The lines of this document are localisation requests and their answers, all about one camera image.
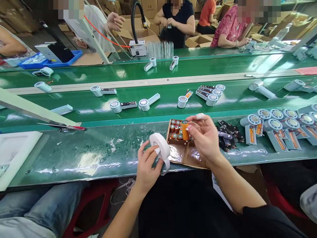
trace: orange shirt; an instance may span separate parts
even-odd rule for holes
[[[209,17],[210,14],[215,14],[216,12],[216,2],[215,0],[207,0],[204,7],[202,8],[200,19],[198,24],[201,26],[210,26]]]

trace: red stool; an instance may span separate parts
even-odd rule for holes
[[[99,230],[101,227],[106,225],[111,218],[106,218],[106,213],[109,208],[110,204],[110,197],[112,191],[118,186],[119,180],[118,179],[108,179],[108,180],[97,180],[92,181],[90,186],[85,188],[83,191],[82,198],[79,202],[78,207],[76,208],[72,220],[70,221],[63,238],[87,238],[88,236],[94,234]],[[104,195],[102,206],[100,209],[100,213],[98,216],[97,222],[88,230],[84,231],[79,235],[74,235],[74,228],[76,221],[84,209],[84,207],[92,200],[99,198],[100,196]]]

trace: air hose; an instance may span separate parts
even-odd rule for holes
[[[135,26],[134,26],[134,16],[135,16],[135,7],[138,6],[139,9],[140,9],[140,12],[141,12],[141,18],[142,18],[142,23],[143,23],[143,27],[144,29],[147,29],[147,25],[146,25],[146,20],[145,20],[145,16],[144,16],[144,13],[143,13],[143,9],[142,9],[142,6],[141,6],[141,3],[138,1],[138,0],[134,0],[133,4],[132,4],[132,13],[131,13],[131,27],[132,27],[132,34],[133,34],[133,37],[134,37],[134,41],[136,44],[138,44],[138,38],[136,36],[136,33],[135,33]]]

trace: pink top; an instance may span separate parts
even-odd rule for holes
[[[238,23],[238,6],[234,5],[222,18],[210,47],[217,47],[220,35],[226,35],[227,40],[236,42],[243,33],[247,23]]]

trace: blue plastic tray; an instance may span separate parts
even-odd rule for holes
[[[47,61],[44,66],[46,67],[50,67],[50,68],[54,68],[54,67],[67,67],[67,66],[71,66],[76,60],[78,60],[80,58],[80,56],[83,55],[82,51],[72,51],[72,53],[74,54],[74,58],[72,58],[70,61],[68,61],[67,63],[52,63],[51,61]]]
[[[27,58],[26,60],[24,60],[24,61],[22,61],[21,63],[19,63],[18,66],[20,66],[21,68],[24,68],[24,69],[41,69],[41,68],[43,68],[43,67],[44,67],[44,64],[49,61],[48,59],[45,60],[45,61],[43,61],[42,63],[22,64],[23,62],[27,61],[28,59],[33,58],[33,57],[35,57],[35,56],[37,56],[37,55],[39,55],[39,54],[40,54],[40,52],[37,53],[37,54],[34,55],[34,56],[31,56],[31,57]]]

